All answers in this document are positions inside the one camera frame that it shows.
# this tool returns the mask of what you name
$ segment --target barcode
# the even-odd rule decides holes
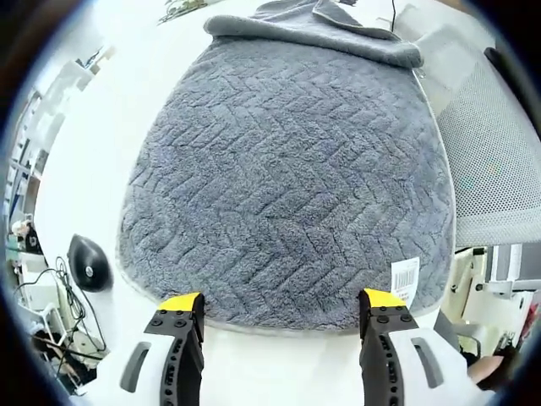
[[[395,289],[402,289],[406,286],[413,285],[415,282],[415,270],[412,269],[411,271],[397,273],[394,275],[394,278]]]

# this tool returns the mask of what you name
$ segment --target computer mouse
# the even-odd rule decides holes
[[[111,268],[101,247],[91,239],[75,234],[68,251],[74,282],[88,292],[100,292],[112,285]]]

